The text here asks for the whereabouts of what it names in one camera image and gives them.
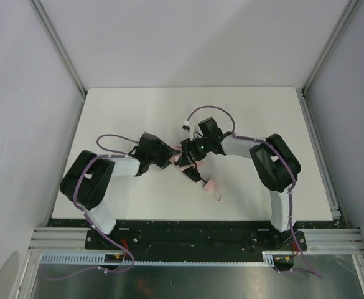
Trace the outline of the pink folding umbrella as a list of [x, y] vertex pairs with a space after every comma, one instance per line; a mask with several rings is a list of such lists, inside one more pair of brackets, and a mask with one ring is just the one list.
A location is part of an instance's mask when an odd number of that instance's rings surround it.
[[203, 162], [199, 161], [194, 164], [188, 164], [185, 166], [180, 165], [181, 157], [182, 157], [182, 147], [180, 145], [172, 146], [173, 150], [177, 150], [179, 153], [173, 155], [170, 158], [170, 162], [179, 169], [181, 173], [184, 173], [188, 178], [190, 178], [194, 182], [203, 183], [203, 190], [205, 192], [212, 192], [216, 201], [221, 201], [222, 192], [220, 190], [219, 185], [213, 179], [204, 179], [201, 177], [198, 169], [203, 165]]

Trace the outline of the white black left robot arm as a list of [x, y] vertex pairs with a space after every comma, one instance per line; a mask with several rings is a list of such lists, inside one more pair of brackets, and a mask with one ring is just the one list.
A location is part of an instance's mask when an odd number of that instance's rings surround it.
[[116, 227], [116, 219], [104, 197], [111, 179], [141, 176], [151, 165], [168, 167], [181, 149], [165, 144], [155, 135], [144, 133], [133, 149], [124, 153], [110, 150], [98, 155], [83, 150], [60, 182], [59, 191], [82, 212], [92, 228], [105, 235]]

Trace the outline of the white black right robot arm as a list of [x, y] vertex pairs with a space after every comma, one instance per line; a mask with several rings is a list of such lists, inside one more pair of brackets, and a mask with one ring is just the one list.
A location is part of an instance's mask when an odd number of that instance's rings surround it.
[[198, 171], [199, 162], [208, 153], [252, 160], [260, 181], [270, 192], [271, 225], [280, 233], [292, 229], [292, 190], [301, 165], [283, 138], [276, 133], [265, 139], [238, 136], [232, 131], [224, 133], [212, 117], [201, 121], [198, 127], [200, 131], [195, 131], [193, 123], [184, 122], [182, 128], [189, 137], [181, 141], [180, 155], [174, 164], [192, 181], [201, 181], [207, 189], [213, 189], [215, 183], [204, 180]]

